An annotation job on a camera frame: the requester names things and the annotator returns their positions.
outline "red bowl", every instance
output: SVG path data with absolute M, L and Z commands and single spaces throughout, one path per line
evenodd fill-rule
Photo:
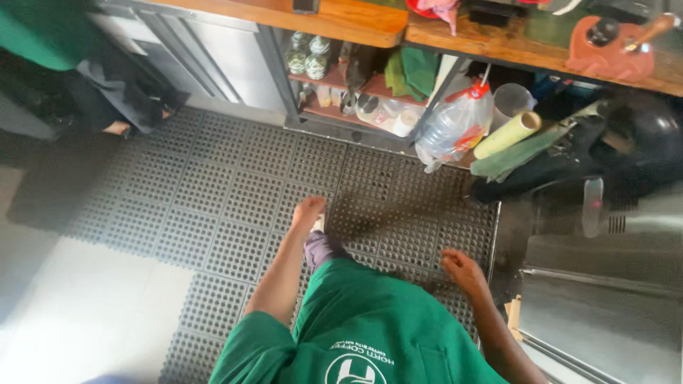
M 417 9 L 417 2 L 418 2 L 418 0 L 406 0 L 406 4 L 408 4 L 408 8 L 412 9 L 418 15 L 428 17 L 428 18 L 438 18 L 438 16 L 432 10 L 426 10 L 426 11 L 418 10 Z

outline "pink cloth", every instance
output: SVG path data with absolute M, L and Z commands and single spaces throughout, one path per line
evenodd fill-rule
M 456 35 L 456 17 L 460 0 L 418 0 L 417 9 L 421 11 L 432 10 L 442 20 L 451 26 L 451 35 Z

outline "anti-fatigue mat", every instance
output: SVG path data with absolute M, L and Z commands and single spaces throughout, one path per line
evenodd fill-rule
M 439 264 L 452 247 L 488 273 L 497 211 L 462 201 L 468 171 L 196 109 L 140 136 L 93 181 L 64 232 L 195 269 L 162 381 L 201 383 L 273 262 L 294 207 L 326 198 L 326 232 L 359 263 L 422 285 L 476 338 Z M 301 265 L 297 309 L 311 274 Z

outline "printed logo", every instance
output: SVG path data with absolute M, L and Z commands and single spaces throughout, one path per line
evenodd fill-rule
M 387 384 L 387 380 L 370 359 L 347 353 L 327 367 L 325 384 Z

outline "paper roll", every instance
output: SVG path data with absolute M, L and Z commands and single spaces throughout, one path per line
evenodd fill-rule
M 398 137 L 405 137 L 413 130 L 420 117 L 414 111 L 407 109 L 396 118 L 393 124 L 393 134 Z
M 477 159 L 483 159 L 526 139 L 541 128 L 541 117 L 536 112 L 522 112 L 485 138 L 474 148 Z

